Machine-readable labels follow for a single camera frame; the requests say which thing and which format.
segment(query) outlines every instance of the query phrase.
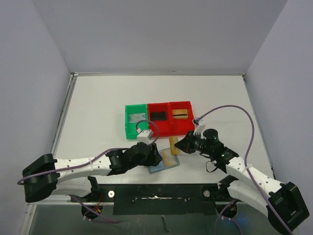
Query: wooden block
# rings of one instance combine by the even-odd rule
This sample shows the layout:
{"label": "wooden block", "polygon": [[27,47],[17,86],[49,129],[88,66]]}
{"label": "wooden block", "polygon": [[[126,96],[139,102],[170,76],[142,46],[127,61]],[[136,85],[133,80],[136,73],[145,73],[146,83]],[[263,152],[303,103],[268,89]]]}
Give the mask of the wooden block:
{"label": "wooden block", "polygon": [[176,136],[170,137],[170,147],[171,147],[171,154],[177,155],[180,154],[180,150],[178,148],[175,148],[174,144],[178,142],[178,138]]}
{"label": "wooden block", "polygon": [[187,109],[173,109],[172,112],[174,119],[188,119]]}

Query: white table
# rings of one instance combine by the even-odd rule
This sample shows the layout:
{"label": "white table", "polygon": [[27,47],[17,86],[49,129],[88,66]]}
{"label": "white table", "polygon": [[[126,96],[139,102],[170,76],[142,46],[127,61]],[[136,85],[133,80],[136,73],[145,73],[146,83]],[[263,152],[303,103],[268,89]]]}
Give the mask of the white table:
{"label": "white table", "polygon": [[[112,147],[130,147],[125,135],[125,105],[190,100],[195,117],[225,104],[244,107],[257,124],[241,76],[78,76],[67,115],[55,147],[55,158],[94,157]],[[244,156],[251,136],[247,116],[235,108],[217,110],[204,118],[206,128],[219,132],[220,141]],[[272,176],[258,126],[248,162]],[[168,148],[168,138],[157,141]],[[198,153],[179,155],[180,166],[149,174],[143,166],[126,174],[97,176],[100,184],[216,183],[221,170],[207,173],[206,158]]]}

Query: gray wall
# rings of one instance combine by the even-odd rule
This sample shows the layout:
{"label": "gray wall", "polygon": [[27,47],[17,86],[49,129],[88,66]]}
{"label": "gray wall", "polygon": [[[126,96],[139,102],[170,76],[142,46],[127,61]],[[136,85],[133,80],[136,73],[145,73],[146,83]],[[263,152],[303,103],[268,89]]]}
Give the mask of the gray wall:
{"label": "gray wall", "polygon": [[246,72],[287,0],[33,0],[73,72]]}
{"label": "gray wall", "polygon": [[[313,213],[313,1],[289,0],[247,72],[247,88],[279,180]],[[311,235],[313,216],[300,226]]]}
{"label": "gray wall", "polygon": [[31,0],[0,1],[0,234],[18,234],[22,170],[50,152],[69,71]]}

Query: wall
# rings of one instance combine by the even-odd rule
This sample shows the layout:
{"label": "wall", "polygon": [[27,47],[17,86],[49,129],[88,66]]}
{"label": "wall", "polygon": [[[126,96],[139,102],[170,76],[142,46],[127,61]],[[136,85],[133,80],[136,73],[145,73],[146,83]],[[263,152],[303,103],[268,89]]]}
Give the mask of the wall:
{"label": "wall", "polygon": [[246,72],[287,0],[33,0],[70,71]]}
{"label": "wall", "polygon": [[[313,212],[313,1],[289,0],[247,72],[274,172],[299,186]],[[300,226],[312,234],[313,216]]]}
{"label": "wall", "polygon": [[22,170],[52,147],[69,71],[31,0],[0,1],[0,234],[19,232]]}

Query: gray floor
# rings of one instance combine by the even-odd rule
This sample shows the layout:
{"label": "gray floor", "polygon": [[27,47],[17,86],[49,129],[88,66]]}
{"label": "gray floor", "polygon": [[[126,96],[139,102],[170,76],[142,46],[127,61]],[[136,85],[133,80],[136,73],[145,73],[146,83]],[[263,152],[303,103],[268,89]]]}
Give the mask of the gray floor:
{"label": "gray floor", "polygon": [[[166,229],[161,215],[113,216],[112,206],[106,206],[103,215],[118,219],[120,224],[97,224],[82,221],[78,205],[38,205],[30,235],[213,235],[216,216],[202,214],[166,215]],[[278,235],[267,218],[254,208],[240,204],[236,221],[245,235]],[[230,221],[221,221],[219,235],[240,234]]]}

